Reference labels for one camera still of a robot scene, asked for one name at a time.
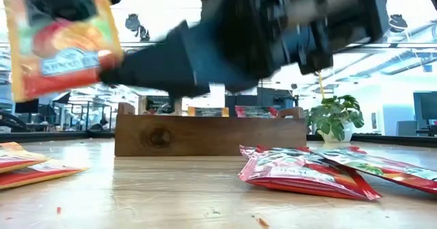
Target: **red snack packet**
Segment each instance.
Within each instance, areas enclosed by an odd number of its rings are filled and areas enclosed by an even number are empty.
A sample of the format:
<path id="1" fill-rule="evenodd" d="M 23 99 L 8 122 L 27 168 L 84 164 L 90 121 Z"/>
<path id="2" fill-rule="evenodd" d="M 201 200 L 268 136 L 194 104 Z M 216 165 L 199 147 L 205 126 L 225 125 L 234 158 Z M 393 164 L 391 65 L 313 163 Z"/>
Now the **red snack packet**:
<path id="1" fill-rule="evenodd" d="M 17 170 L 47 161 L 42 154 L 27 152 L 17 143 L 0 144 L 0 173 Z"/>
<path id="2" fill-rule="evenodd" d="M 249 153 L 248 148 L 242 151 Z M 381 197 L 355 170 L 333 165 L 308 148 L 257 148 L 238 177 L 270 189 L 319 196 L 357 200 Z"/>
<path id="3" fill-rule="evenodd" d="M 49 160 L 44 163 L 0 174 L 0 189 L 19 187 L 55 178 L 61 178 L 85 171 L 84 167 L 64 165 L 61 161 Z"/>
<path id="4" fill-rule="evenodd" d="M 4 0 L 16 102 L 97 83 L 122 59 L 110 0 L 94 3 L 97 15 L 67 21 L 51 18 L 42 0 Z"/>
<path id="5" fill-rule="evenodd" d="M 372 174 L 394 183 L 437 194 L 437 172 L 400 161 L 375 157 L 350 146 L 314 153 L 346 167 Z"/>
<path id="6" fill-rule="evenodd" d="M 262 106 L 235 106 L 239 118 L 275 118 L 278 110 L 274 107 Z"/>

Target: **ceiling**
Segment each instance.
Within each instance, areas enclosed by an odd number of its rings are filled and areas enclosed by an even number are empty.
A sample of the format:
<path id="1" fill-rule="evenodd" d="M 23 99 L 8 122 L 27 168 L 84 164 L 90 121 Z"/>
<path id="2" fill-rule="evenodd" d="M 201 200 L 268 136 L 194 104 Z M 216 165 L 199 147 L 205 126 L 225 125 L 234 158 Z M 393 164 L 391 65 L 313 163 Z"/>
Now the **ceiling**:
<path id="1" fill-rule="evenodd" d="M 435 21 L 437 11 L 430 0 L 388 0 L 389 14 L 401 14 L 408 27 L 400 33 L 389 33 L 387 41 L 402 42 L 404 49 L 381 49 L 372 47 L 355 53 L 342 53 L 334 56 L 334 67 L 322 71 L 322 84 L 326 90 L 336 87 L 352 88 L 360 83 L 381 80 L 385 82 L 409 77 L 435 78 L 437 65 L 434 65 L 434 50 L 437 31 Z M 131 31 L 124 27 L 126 17 L 130 13 L 137 13 L 141 23 L 147 27 L 151 41 L 160 40 L 180 21 L 186 19 L 190 25 L 200 18 L 200 0 L 122 0 L 113 6 L 113 15 L 119 31 L 120 40 L 126 49 L 145 46 L 139 43 Z M 5 14 L 0 10 L 0 46 L 3 51 L 0 55 L 7 57 L 7 29 Z M 0 83 L 8 81 L 8 63 L 0 60 Z M 291 84 L 298 85 L 298 93 L 313 95 L 320 93 L 319 77 L 316 75 L 302 76 L 295 64 L 284 66 L 271 78 L 263 80 L 264 87 L 291 89 Z M 81 89 L 84 93 L 106 96 L 111 100 L 121 100 L 120 92 L 129 90 L 132 96 L 136 94 L 165 94 L 146 88 L 110 89 L 101 85 Z"/>

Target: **wooden crate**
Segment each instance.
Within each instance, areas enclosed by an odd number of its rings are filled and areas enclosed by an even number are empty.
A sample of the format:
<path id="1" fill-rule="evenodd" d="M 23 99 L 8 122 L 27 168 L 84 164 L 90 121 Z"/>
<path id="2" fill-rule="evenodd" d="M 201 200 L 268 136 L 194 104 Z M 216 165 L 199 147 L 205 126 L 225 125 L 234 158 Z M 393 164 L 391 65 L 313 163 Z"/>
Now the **wooden crate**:
<path id="1" fill-rule="evenodd" d="M 301 108 L 286 109 L 289 118 L 209 118 L 182 116 L 117 116 L 115 155 L 233 156 L 238 146 L 307 145 L 307 126 Z"/>

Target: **wooden table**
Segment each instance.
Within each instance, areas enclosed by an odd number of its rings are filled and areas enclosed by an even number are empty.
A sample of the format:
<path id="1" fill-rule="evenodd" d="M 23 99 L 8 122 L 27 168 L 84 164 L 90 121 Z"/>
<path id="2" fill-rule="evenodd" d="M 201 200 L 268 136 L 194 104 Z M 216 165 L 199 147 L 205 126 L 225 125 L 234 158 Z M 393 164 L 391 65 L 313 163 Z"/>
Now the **wooden table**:
<path id="1" fill-rule="evenodd" d="M 310 143 L 322 147 L 323 143 Z M 437 149 L 353 143 L 423 167 Z M 0 228 L 435 228 L 437 196 L 365 176 L 384 198 L 361 202 L 269 191 L 237 178 L 242 157 L 113 158 L 112 139 L 25 144 L 90 162 L 82 174 L 0 191 Z"/>

